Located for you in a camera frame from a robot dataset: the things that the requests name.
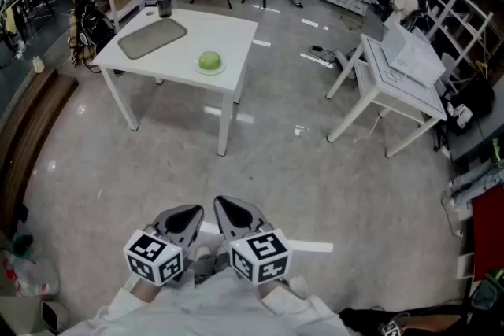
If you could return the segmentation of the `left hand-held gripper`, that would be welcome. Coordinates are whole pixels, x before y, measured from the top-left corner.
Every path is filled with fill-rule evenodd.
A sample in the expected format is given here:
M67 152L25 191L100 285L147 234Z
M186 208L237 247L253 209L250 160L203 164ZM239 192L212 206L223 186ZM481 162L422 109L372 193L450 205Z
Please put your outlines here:
M181 205L161 212L152 223L159 233L137 229L123 248L128 270L155 286L178 279L189 265L189 247L197 238L204 219L201 205Z

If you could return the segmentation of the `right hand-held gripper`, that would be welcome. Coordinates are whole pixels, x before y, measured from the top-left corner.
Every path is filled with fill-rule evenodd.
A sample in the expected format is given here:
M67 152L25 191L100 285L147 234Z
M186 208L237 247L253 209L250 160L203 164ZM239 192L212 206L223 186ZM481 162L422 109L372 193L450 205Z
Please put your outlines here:
M282 279L290 270L293 251L280 229L247 235L258 223L259 210L242 199L216 196L213 211L217 225L229 242L229 264L243 279L259 286Z

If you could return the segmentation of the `white round plate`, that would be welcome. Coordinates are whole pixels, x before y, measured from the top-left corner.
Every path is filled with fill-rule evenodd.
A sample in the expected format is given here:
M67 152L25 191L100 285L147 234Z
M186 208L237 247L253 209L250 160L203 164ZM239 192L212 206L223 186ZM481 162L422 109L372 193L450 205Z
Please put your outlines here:
M221 58L221 62L222 62L221 67L218 70L206 71L206 70L202 70L202 69L199 68L199 66L198 66L198 60L196 60L196 61L194 61L195 71L198 72L198 73L200 73L200 74L206 75L206 76L219 75L219 74L221 74L227 68L225 60Z

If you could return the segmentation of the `green cabbage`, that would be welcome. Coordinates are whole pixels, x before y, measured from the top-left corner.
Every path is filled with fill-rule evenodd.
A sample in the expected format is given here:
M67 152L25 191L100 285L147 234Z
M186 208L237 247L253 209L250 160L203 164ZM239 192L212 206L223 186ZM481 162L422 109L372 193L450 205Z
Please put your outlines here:
M204 51L198 59L199 68L206 71L218 70L221 64L221 56L215 51Z

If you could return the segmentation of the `grey rectangular tray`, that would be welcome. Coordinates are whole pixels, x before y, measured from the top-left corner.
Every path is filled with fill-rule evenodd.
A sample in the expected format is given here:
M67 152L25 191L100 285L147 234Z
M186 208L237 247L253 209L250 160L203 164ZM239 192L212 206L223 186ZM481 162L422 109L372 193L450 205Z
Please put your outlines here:
M187 29L171 18L148 24L118 40L118 46L130 60L138 60L187 34Z

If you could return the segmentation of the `person's left forearm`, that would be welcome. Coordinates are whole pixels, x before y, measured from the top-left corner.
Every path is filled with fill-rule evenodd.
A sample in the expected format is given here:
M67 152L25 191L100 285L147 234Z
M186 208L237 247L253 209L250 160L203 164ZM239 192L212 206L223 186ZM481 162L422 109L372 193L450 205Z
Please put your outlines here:
M130 290L121 287L112 302L99 310L95 321L99 326L105 326L140 308L145 308L155 299L160 290L159 286L143 279L138 280Z

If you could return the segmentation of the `person's right forearm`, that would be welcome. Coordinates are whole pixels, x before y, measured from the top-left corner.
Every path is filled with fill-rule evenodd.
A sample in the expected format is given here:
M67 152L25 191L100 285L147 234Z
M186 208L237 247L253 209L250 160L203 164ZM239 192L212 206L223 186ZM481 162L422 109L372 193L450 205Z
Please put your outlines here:
M261 285L260 290L263 305L294 329L324 324L345 330L339 316L318 296L300 297L282 282Z

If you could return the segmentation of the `person's legs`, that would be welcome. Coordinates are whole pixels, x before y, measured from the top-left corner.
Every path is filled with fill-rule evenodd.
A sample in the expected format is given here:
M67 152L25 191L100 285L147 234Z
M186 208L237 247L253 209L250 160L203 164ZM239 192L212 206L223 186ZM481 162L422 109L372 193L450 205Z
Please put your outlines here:
M195 260L191 265L195 275L195 284L199 285L222 272L229 266L229 254L223 245L212 251L208 246L199 246Z

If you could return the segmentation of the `person's white shirt torso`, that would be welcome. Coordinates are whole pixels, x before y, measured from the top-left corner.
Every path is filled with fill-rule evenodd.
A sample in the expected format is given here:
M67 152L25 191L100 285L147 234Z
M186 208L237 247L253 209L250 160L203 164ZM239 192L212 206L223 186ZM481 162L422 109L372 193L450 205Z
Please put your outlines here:
M95 317L61 336L359 336L345 325L345 330L324 324L290 327L263 305L257 287L230 268L200 285L189 271L180 284L162 287L145 308L105 326Z

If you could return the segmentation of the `black bag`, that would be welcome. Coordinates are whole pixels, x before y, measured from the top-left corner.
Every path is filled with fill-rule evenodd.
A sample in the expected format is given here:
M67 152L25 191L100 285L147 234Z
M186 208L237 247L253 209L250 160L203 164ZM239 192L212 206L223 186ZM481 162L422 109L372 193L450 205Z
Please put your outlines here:
M394 316L394 312L372 309L345 308L339 312L344 325L362 336L382 336L380 327L389 323Z

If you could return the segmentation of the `small white box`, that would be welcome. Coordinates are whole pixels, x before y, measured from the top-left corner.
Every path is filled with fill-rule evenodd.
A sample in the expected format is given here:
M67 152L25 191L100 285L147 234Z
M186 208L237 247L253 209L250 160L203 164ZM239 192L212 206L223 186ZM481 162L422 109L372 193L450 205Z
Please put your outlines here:
M54 333L61 333L69 323L69 311L59 301L43 301L41 303L41 318Z

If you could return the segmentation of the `clear plastic bag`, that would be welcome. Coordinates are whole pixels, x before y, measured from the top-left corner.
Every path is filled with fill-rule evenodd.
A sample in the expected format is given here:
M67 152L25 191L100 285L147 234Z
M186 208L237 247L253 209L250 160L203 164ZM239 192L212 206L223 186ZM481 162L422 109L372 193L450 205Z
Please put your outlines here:
M2 266L20 297L49 296L59 292L58 274L47 260L28 260L8 253L2 259Z

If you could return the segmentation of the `wooden bench step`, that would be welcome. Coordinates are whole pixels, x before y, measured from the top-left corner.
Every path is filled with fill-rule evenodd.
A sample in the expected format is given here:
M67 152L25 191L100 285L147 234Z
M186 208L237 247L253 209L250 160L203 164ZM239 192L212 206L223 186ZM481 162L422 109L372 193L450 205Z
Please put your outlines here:
M56 70L35 75L0 131L0 232L11 238L23 216L32 170L56 119L78 87Z

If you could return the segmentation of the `white square table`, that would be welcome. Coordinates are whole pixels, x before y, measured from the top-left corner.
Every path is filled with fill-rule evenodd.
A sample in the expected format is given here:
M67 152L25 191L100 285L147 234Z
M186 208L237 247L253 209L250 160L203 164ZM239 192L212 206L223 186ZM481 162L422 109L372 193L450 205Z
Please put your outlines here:
M217 153L224 156L227 153L233 108L241 101L249 52L258 25L250 20L187 9L174 9L170 18L187 29L183 38L138 60L130 60L118 46L118 40L161 19L156 8L146 7L118 31L97 55L94 63L101 69L114 101L133 131L139 129L139 122L128 97L118 87L114 75L116 70L152 78L157 84L172 84L175 93L169 96L174 104L170 111L181 118L188 117L189 108L196 104L203 92L220 95ZM194 61L204 51L217 52L225 60L227 68L215 76L196 72Z

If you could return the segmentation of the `white table with line drawing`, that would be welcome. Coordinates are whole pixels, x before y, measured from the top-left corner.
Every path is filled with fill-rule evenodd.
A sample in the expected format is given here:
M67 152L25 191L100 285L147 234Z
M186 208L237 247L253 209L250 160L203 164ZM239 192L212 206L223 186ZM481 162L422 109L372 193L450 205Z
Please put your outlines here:
M390 158L438 122L445 121L447 115L436 89L423 87L391 68L378 40L362 34L358 46L362 48L356 69L360 98L327 135L327 140L334 142L370 104L374 103L383 108L379 118L393 111L418 123L417 129L385 152L385 156ZM332 98L342 84L343 81L340 83L336 79L326 98Z

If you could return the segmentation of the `white box appliance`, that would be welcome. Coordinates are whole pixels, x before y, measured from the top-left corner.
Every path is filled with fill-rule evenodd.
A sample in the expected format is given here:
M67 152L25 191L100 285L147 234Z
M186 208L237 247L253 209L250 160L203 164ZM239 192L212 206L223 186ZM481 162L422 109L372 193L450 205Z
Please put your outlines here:
M445 72L431 45L397 23L388 29L381 48L392 68L424 87L432 87Z

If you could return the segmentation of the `red board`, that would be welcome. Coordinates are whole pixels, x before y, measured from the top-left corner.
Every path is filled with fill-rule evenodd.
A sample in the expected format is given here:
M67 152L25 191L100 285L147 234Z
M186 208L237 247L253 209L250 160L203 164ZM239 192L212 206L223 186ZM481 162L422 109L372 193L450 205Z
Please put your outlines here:
M504 186L496 186L472 200L474 279L491 269L504 269Z

